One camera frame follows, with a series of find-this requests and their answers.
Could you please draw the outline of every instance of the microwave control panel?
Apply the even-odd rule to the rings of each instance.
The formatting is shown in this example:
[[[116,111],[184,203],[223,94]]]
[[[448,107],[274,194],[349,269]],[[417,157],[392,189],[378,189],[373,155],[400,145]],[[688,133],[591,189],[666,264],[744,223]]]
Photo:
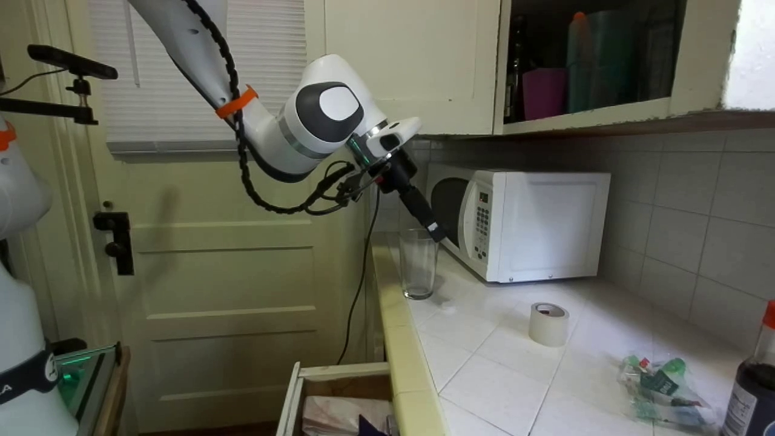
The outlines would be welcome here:
[[[492,191],[487,184],[477,184],[477,230],[475,230],[475,257],[487,262],[489,249],[489,213],[492,211]]]

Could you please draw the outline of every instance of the countertop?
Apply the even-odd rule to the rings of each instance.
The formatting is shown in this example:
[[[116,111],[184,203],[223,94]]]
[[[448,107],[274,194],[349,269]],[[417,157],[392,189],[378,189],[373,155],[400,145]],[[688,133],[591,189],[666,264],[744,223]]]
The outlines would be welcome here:
[[[724,417],[741,351],[593,279],[484,286],[448,252],[429,300],[402,296],[397,254],[378,237],[373,279],[404,436],[671,436],[630,414],[627,356],[688,361],[688,385]],[[564,346],[528,337],[530,305],[569,312]]]

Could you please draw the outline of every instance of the shelf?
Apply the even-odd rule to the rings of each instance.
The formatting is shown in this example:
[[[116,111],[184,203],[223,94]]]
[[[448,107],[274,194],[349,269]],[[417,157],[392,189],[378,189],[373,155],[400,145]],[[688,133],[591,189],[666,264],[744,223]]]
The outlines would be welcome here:
[[[499,136],[521,136],[521,133],[564,133],[564,131],[584,131],[584,128],[605,128],[620,124],[642,124],[668,119],[671,99],[647,99],[618,107],[601,107],[591,111],[562,114],[550,119],[516,121],[504,124]]]

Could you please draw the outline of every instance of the white appliance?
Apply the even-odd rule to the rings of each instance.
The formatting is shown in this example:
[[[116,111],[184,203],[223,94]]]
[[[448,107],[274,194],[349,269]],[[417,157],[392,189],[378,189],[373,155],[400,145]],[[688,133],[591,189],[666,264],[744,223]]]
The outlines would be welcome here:
[[[596,276],[610,174],[429,167],[446,249],[492,283]]]

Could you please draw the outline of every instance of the clear drinking glass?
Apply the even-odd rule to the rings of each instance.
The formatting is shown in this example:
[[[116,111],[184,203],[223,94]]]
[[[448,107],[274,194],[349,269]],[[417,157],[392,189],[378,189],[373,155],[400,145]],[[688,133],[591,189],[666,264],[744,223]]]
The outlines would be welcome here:
[[[407,298],[431,298],[436,291],[438,242],[421,228],[400,233],[400,276]]]

